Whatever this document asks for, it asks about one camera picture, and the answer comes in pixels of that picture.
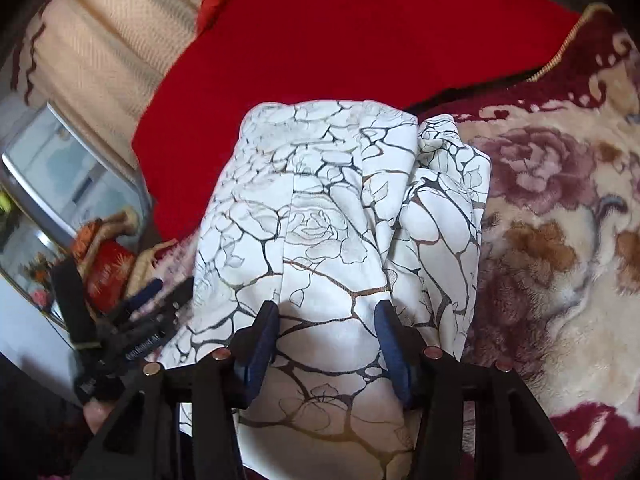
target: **white fabric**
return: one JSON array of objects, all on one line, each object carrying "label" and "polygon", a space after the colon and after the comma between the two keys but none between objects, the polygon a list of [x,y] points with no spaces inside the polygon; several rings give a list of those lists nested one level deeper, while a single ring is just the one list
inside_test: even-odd
[{"label": "white fabric", "polygon": [[489,175],[448,115],[418,126],[371,101],[247,114],[202,221],[193,318],[160,360],[191,364],[263,301],[279,304],[277,357],[240,416],[249,467],[271,480],[407,473],[417,426],[386,376],[373,310],[392,300],[460,358]]}]

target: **yellow-green object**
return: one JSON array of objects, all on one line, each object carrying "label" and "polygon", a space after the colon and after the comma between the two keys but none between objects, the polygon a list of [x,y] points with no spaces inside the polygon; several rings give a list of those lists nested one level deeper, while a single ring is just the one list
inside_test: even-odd
[{"label": "yellow-green object", "polygon": [[5,212],[5,214],[9,214],[14,208],[14,203],[9,198],[9,195],[4,191],[0,191],[0,209]]}]

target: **screw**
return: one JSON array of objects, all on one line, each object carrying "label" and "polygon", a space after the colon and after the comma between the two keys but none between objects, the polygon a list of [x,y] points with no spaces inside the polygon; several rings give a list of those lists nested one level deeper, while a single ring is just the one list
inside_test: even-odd
[{"label": "screw", "polygon": [[501,372],[511,372],[513,368],[513,361],[510,357],[500,356],[495,361],[495,367]]},{"label": "screw", "polygon": [[224,361],[225,359],[229,359],[231,357],[231,350],[225,346],[221,346],[220,348],[216,348],[213,352],[211,352],[211,357],[213,357],[216,361]]},{"label": "screw", "polygon": [[157,374],[160,370],[162,370],[162,365],[160,363],[148,363],[142,368],[142,373],[146,376],[152,376]]},{"label": "screw", "polygon": [[439,346],[427,346],[423,352],[425,357],[429,359],[440,359],[442,357],[442,348]]}]

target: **gold braided trim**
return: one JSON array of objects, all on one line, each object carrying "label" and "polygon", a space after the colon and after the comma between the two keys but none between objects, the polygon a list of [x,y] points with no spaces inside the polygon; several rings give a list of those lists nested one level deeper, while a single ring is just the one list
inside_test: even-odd
[{"label": "gold braided trim", "polygon": [[575,40],[575,37],[578,34],[578,31],[580,30],[580,28],[585,23],[587,23],[591,19],[591,17],[599,10],[606,10],[608,12],[613,13],[613,11],[611,10],[611,7],[609,7],[607,4],[589,4],[587,8],[584,9],[584,12],[582,13],[582,16],[580,16],[580,19],[578,20],[578,22],[569,31],[569,34],[567,35],[566,39],[562,43],[562,46],[560,47],[560,50],[558,50],[558,53],[552,57],[551,61],[549,61],[545,66],[543,66],[540,70],[538,70],[529,79],[527,79],[527,82],[535,83],[543,75],[545,75],[551,69],[555,68],[558,65],[558,63],[560,63],[560,60],[562,59],[562,54],[564,54],[564,51],[567,50],[571,42]]}]

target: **beige textured fabric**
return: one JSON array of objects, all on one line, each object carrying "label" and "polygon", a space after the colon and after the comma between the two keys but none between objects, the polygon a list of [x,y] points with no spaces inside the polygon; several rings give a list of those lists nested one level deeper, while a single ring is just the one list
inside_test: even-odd
[{"label": "beige textured fabric", "polygon": [[140,115],[194,38],[200,0],[51,0],[31,21],[18,91],[53,102],[126,176]]}]

